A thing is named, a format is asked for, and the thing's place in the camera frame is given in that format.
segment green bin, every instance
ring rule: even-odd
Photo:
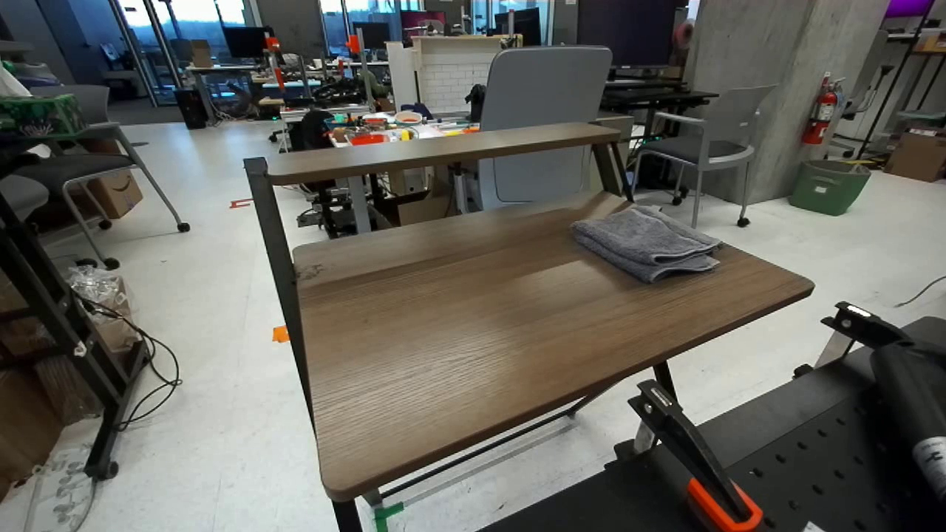
[[[790,204],[828,215],[844,212],[867,185],[868,169],[843,160],[807,160]]]

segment chair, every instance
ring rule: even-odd
[[[673,114],[673,111],[655,111],[666,120],[676,120],[679,126],[688,126],[691,132],[673,135],[673,139],[652,139],[643,142],[635,169],[643,169],[643,157],[663,157],[676,164],[695,169],[695,200],[691,200],[691,226],[698,226],[701,219],[701,194],[704,194],[704,173],[707,170],[725,170],[738,169],[738,185],[741,185],[741,210],[738,210],[738,226],[748,223],[748,163],[753,157],[751,132],[760,118],[760,107],[772,89],[735,89],[720,96],[714,96],[707,111],[698,114]],[[676,188],[673,204],[686,197],[686,188],[679,185],[682,170],[676,170]]]
[[[147,176],[147,183],[160,194],[160,200],[169,206],[169,212],[176,223],[176,232],[188,229],[188,223],[176,215],[176,210],[169,200],[169,194],[162,192],[162,185],[154,179],[154,173],[144,164],[144,160],[138,157],[138,150],[125,135],[120,124],[107,118],[107,104],[108,104],[107,84],[55,84],[55,89],[37,89],[34,95],[71,95],[77,99],[79,120],[82,120],[82,130],[73,139],[77,142],[102,139],[102,142],[114,142],[125,150],[125,152],[55,152],[51,160],[34,163],[34,164],[17,169],[20,176],[31,176],[31,179],[43,183],[52,194],[64,197],[67,210],[79,222],[92,250],[98,254],[98,259],[102,265],[117,269],[117,259],[102,256],[99,249],[94,246],[92,229],[89,229],[79,206],[73,204],[73,194],[71,194],[73,185],[86,188],[86,197],[94,204],[94,210],[102,219],[99,226],[107,229],[107,226],[111,226],[111,222],[107,219],[107,212],[94,200],[94,194],[89,192],[89,183],[135,164],[135,169],[142,169],[142,173]]]
[[[43,206],[51,200],[51,192],[26,176],[0,176],[0,194],[11,206],[17,219],[29,219],[31,210]]]
[[[519,48],[490,61],[481,130],[590,120],[612,67],[608,48]],[[478,163],[478,206],[552,200],[584,192],[584,148]]]

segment trash can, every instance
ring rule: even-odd
[[[207,126],[207,110],[201,92],[175,92],[185,130]]]
[[[807,160],[799,169],[790,204],[828,215],[843,215],[867,185],[868,169],[843,160]]]

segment white floor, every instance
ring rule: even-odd
[[[154,192],[99,246],[125,265],[132,312],[142,328],[176,349],[181,392],[151,418],[129,429],[114,457],[120,472],[98,486],[89,532],[165,529],[333,529],[330,503],[315,469],[315,442],[303,417],[281,325],[262,240],[247,197],[241,157],[274,152],[272,124],[128,126],[147,142],[147,160],[191,232],[175,223]],[[283,188],[283,219],[303,200]],[[874,173],[861,200],[839,219],[766,200],[738,229],[735,206],[707,197],[701,226],[729,246],[815,281],[815,293],[781,312],[704,343],[670,368],[691,418],[708,418],[793,374],[828,340],[822,315],[834,302],[858,302],[890,321],[946,312],[946,284],[907,306],[896,302],[946,272],[946,185]],[[290,229],[293,243],[323,240]],[[82,250],[77,235],[52,246],[67,262]],[[478,529],[547,494],[555,494],[612,457],[612,442],[633,438],[627,398],[633,380],[590,402],[574,421],[552,421],[447,482],[428,482],[395,503],[391,529]]]

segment fire extinguisher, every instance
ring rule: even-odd
[[[265,48],[265,53],[269,53],[269,67],[272,67],[274,84],[283,92],[283,89],[286,89],[286,73],[283,73],[283,67],[281,67],[281,61],[283,61],[283,43],[278,42],[274,31],[265,31],[265,36],[262,36],[262,48]]]
[[[803,126],[803,135],[802,142],[803,144],[822,144],[825,142],[825,132],[834,120],[834,111],[837,111],[837,92],[839,92],[839,83],[830,83],[830,73],[825,73],[825,83],[822,83],[822,92],[812,104],[812,111],[807,118],[807,126]]]

